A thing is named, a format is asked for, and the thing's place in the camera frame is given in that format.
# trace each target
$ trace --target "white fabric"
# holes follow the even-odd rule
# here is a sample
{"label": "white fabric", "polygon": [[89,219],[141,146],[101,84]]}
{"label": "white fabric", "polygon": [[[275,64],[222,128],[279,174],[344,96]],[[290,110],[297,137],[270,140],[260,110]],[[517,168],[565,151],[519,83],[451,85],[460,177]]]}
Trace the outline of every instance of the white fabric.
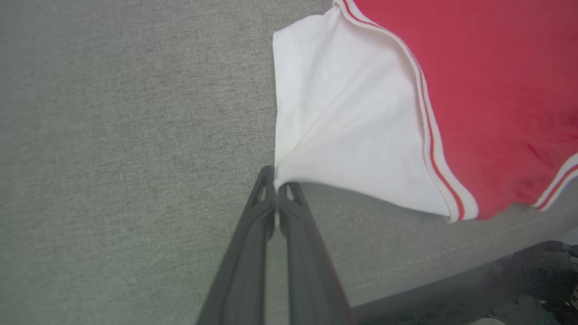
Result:
{"label": "white fabric", "polygon": [[323,183],[447,216],[423,157],[409,62],[339,7],[273,35],[275,185]]}

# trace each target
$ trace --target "striped trim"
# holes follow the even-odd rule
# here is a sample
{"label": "striped trim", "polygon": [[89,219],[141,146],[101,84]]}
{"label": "striped trim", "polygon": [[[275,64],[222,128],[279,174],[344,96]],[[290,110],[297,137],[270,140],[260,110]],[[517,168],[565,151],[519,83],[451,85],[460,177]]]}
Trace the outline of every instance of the striped trim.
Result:
{"label": "striped trim", "polygon": [[408,46],[395,34],[374,23],[367,18],[357,8],[353,0],[334,0],[342,13],[351,23],[382,32],[395,40],[404,50],[407,58],[416,74],[416,85],[418,88],[419,106],[424,130],[424,157],[429,175],[437,185],[450,211],[450,221],[460,221],[475,219],[478,215],[478,206],[473,195],[460,183],[447,165],[444,153],[442,138],[435,120],[434,112],[431,108],[427,83],[423,71],[408,48]]}
{"label": "striped trim", "polygon": [[564,187],[575,177],[578,177],[578,153],[566,160],[560,167],[550,186],[534,203],[534,207],[542,211],[548,209],[560,196]]}

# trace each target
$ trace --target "dark object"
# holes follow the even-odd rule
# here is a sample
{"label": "dark object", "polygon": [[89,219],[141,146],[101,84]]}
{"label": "dark object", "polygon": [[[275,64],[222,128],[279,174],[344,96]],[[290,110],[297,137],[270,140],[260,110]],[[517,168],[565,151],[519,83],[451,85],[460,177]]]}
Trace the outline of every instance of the dark object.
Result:
{"label": "dark object", "polygon": [[291,324],[354,324],[301,187],[284,184],[276,204],[274,175],[272,166],[261,170],[197,324],[263,324],[265,246],[276,206],[287,238]]}

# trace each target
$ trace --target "gray fabric surface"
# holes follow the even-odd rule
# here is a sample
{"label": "gray fabric surface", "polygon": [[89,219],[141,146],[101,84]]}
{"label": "gray fabric surface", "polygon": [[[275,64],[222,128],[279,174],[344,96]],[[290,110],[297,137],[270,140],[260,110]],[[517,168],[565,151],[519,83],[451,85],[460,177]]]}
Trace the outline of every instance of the gray fabric surface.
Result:
{"label": "gray fabric surface", "polygon": [[[0,3],[0,319],[191,324],[260,168],[273,163],[273,31],[330,0]],[[352,304],[576,226],[549,213],[433,217],[304,187]],[[285,243],[267,320],[287,323]]]}

